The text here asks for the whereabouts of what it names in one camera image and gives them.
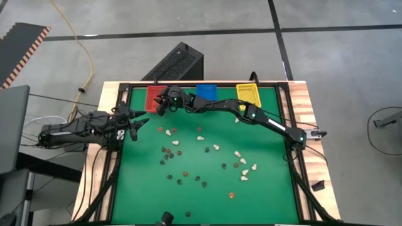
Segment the gray concrete floor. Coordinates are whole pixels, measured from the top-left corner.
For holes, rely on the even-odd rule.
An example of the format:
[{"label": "gray concrete floor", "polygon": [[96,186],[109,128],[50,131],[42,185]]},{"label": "gray concrete floor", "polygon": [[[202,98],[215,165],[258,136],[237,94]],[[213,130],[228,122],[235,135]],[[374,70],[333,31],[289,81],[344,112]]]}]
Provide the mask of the gray concrete floor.
[{"label": "gray concrete floor", "polygon": [[[78,35],[161,31],[273,28],[267,1],[253,0],[69,0],[57,5]],[[398,0],[274,0],[282,28],[402,24]],[[0,13],[0,36],[15,22],[51,26],[50,36],[70,35],[48,0],[8,0]],[[284,33],[295,80],[306,80],[323,140],[330,175],[346,222],[401,225],[402,158],[370,147],[366,121],[376,109],[402,106],[402,30]],[[274,33],[87,40],[94,59],[94,79],[81,101],[97,104],[104,81],[140,80],[178,42],[205,54],[205,79],[247,79],[256,71],[263,80],[285,80]],[[74,41],[41,44],[13,86],[31,93],[74,100],[89,74],[89,63]],[[30,97],[26,120],[35,116],[67,117],[72,105]],[[93,107],[80,106],[83,110]],[[392,111],[378,114],[386,116]],[[26,130],[35,132],[39,125]],[[373,140],[390,153],[401,153],[391,126],[370,128]],[[61,151],[24,148],[50,158]],[[80,169],[82,154],[56,162]],[[48,180],[37,176],[35,187]],[[66,223],[77,185],[54,180],[34,197],[34,225]]]}]

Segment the wooden table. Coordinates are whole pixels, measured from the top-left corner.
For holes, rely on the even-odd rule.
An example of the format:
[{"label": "wooden table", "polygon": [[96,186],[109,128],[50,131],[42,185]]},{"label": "wooden table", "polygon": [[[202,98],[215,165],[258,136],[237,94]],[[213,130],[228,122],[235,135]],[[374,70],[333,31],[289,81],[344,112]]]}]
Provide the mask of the wooden table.
[{"label": "wooden table", "polygon": [[[168,82],[163,82],[160,81],[160,84],[164,83],[185,83],[188,81],[168,81]],[[193,83],[244,83],[247,81],[193,81]],[[261,81],[261,82],[284,82],[284,81]],[[103,89],[102,89],[102,94],[100,95],[100,101],[99,101],[99,106],[98,110],[103,110],[106,111],[110,114],[112,114],[111,109],[116,106],[116,100],[118,96],[118,91],[119,91],[119,85],[120,83],[148,83],[152,84],[153,82],[149,81],[135,81],[135,82],[105,82]],[[314,112],[313,112],[313,107],[312,103],[310,101],[310,96],[308,94],[308,89],[307,89],[307,84],[304,81],[292,81],[288,82],[288,86],[290,89],[290,96],[291,96],[291,101],[293,104],[293,110],[295,113],[296,121],[298,122],[306,122],[309,124],[315,124],[315,117],[314,117]],[[126,99],[127,93],[124,93],[122,98]],[[288,119],[289,114],[287,111],[287,101],[285,99],[285,95],[282,96],[282,103],[283,103],[283,108],[285,112],[285,116]],[[312,126],[308,126],[305,124],[298,124],[298,127],[302,129],[313,129]],[[308,140],[307,145],[316,149],[320,153],[323,153],[321,141],[312,141]],[[97,144],[90,144],[88,148],[88,153],[87,153],[87,162],[86,162],[86,183],[85,183],[85,193],[84,193],[84,174],[82,174],[79,190],[77,193],[77,199],[75,201],[75,206],[74,206],[74,211],[73,211],[73,217],[79,210],[79,206],[82,203],[82,207],[79,210],[77,214],[77,218],[83,214],[85,209],[89,206],[90,201],[92,202],[93,199],[95,198],[96,194],[99,192],[99,187],[101,183],[101,178],[102,178],[102,172],[104,169],[104,164],[106,160],[106,152],[105,151],[100,151],[96,162],[94,163],[94,158],[96,153],[98,152],[100,146]],[[337,203],[335,200],[335,195],[334,191],[332,189],[332,184],[331,184],[331,179],[329,176],[328,168],[327,165],[324,161],[324,159],[319,156],[318,154],[314,153],[310,149],[306,148],[306,150],[303,151],[304,155],[304,160],[305,160],[305,166],[307,169],[307,175],[308,175],[308,180],[310,182],[310,185],[320,181],[320,180],[325,180],[325,189],[320,190],[317,192],[313,192],[317,200],[321,203],[321,205],[328,211],[328,213],[333,216],[334,218],[339,219],[339,212],[338,212],[338,207]],[[115,156],[112,156],[111,160],[111,167],[109,168],[109,174],[111,173],[111,169],[114,166],[114,159]],[[94,175],[92,175],[92,166],[94,165]],[[89,195],[90,195],[90,184],[91,180],[93,182],[92,185],[92,194],[91,194],[91,199],[89,200]],[[306,220],[310,219],[310,216],[308,214],[308,208],[307,208],[307,200],[301,191],[300,191],[300,197],[301,197],[301,205],[303,209],[303,215]],[[109,204],[109,199],[110,199],[110,190],[107,192],[107,194],[104,197],[104,201],[102,204],[102,210],[100,212],[100,220],[105,220],[106,215],[107,215],[107,208]]]}]

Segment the green table surface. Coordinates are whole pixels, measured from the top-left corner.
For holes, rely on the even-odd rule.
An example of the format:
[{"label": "green table surface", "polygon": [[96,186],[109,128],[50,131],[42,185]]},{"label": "green table surface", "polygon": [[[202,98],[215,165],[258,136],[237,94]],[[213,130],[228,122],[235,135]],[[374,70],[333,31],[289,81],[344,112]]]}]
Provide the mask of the green table surface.
[{"label": "green table surface", "polygon": [[[195,93],[195,88],[186,92]],[[130,107],[144,110],[146,89],[134,88],[131,95]],[[218,88],[217,95],[218,100],[237,98],[235,88]],[[279,114],[274,88],[259,88],[259,95],[264,110]],[[155,224],[165,211],[175,216],[175,224],[297,223],[280,135],[262,126],[235,123],[235,116],[228,112],[188,114],[179,109],[167,111],[163,117],[148,113],[138,119],[145,117],[150,120],[139,130],[138,141],[125,138],[113,223]],[[172,128],[177,132],[167,136],[165,130]],[[198,141],[197,136],[205,139]],[[180,143],[174,146],[172,141]],[[218,151],[214,144],[220,146]],[[162,147],[174,154],[165,165],[160,164],[165,154]],[[234,151],[239,151],[247,164],[241,164]],[[254,163],[258,165],[256,171],[251,170]],[[249,179],[241,181],[241,171],[246,169],[250,170]],[[229,198],[230,192],[235,194],[233,199]]]}]

